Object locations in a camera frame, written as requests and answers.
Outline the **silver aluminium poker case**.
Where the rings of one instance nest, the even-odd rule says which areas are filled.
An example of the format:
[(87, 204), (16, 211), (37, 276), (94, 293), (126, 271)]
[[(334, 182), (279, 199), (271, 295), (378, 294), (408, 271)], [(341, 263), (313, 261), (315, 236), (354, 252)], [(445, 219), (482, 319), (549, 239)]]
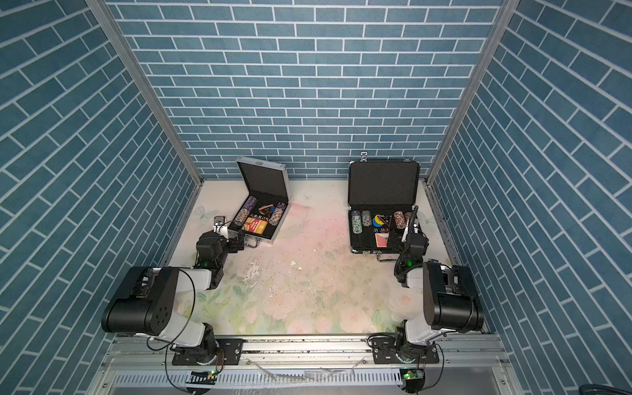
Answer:
[(267, 226), (262, 235), (255, 235), (245, 232), (242, 226), (237, 226), (233, 223), (235, 216), (244, 205), (245, 201), (241, 205), (237, 214), (228, 225), (230, 231), (239, 232), (243, 231), (245, 235), (251, 236), (256, 240), (263, 242), (273, 243), (279, 233), (281, 224), (286, 218), (286, 214), (290, 207), (290, 194), (289, 194), (289, 178), (286, 170), (286, 166), (283, 164), (273, 163), (270, 161), (264, 161), (255, 159), (252, 157), (239, 156), (236, 159), (236, 164), (245, 183), (248, 196), (254, 196), (258, 199), (258, 202), (250, 212), (249, 217), (258, 217), (266, 219), (269, 222), (269, 218), (273, 214), (273, 211), (280, 202), (287, 204), (287, 209), (281, 222), (278, 226)]

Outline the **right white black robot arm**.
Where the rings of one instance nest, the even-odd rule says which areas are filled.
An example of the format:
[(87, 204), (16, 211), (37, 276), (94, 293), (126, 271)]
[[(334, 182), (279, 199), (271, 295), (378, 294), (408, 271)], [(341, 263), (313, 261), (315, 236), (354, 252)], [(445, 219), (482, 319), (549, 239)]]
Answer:
[(447, 266), (436, 259), (425, 261), (428, 245), (419, 225), (410, 222), (404, 230), (394, 276), (403, 287), (421, 291), (422, 316), (400, 324), (396, 335), (399, 348), (429, 347), (439, 337), (480, 331), (484, 326), (482, 303), (471, 269)]

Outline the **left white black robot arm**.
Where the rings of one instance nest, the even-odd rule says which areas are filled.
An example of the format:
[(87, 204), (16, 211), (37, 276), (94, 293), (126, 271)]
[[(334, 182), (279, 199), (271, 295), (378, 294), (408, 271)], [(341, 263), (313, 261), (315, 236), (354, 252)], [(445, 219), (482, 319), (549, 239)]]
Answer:
[(245, 232), (224, 226), (200, 236), (192, 268), (130, 268), (105, 308), (101, 328), (109, 333), (153, 337), (175, 347), (214, 349), (212, 327), (194, 321), (191, 314), (179, 314), (176, 296), (216, 289), (228, 255), (244, 249)]

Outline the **black poker case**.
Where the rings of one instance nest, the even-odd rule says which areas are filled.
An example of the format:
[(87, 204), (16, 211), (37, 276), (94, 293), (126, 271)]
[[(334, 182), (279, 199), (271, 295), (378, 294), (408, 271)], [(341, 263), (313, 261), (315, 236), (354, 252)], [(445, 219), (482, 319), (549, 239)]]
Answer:
[[(348, 173), (348, 222), (352, 253), (400, 253), (403, 230), (398, 230), (393, 214), (402, 211), (406, 218), (416, 205), (420, 166), (416, 161), (352, 161)], [(363, 227), (360, 235), (352, 233), (352, 211), (370, 211), (390, 217), (384, 228)], [(388, 247), (377, 249), (375, 233), (389, 233)]]

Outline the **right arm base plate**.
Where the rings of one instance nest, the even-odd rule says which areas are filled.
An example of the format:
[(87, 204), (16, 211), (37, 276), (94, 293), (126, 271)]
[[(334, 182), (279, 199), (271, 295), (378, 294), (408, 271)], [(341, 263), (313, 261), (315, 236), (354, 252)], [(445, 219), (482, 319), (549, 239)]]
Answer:
[(367, 337), (366, 344), (376, 365), (439, 363), (434, 347), (412, 345), (391, 334), (373, 334)]

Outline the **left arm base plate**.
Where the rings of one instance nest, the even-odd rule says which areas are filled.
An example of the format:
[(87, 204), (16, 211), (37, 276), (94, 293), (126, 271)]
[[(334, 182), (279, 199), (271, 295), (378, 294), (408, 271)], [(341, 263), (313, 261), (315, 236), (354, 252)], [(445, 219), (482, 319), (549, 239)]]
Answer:
[(238, 365), (245, 341), (241, 338), (220, 338), (203, 341), (197, 347), (176, 347), (172, 365), (210, 366)]

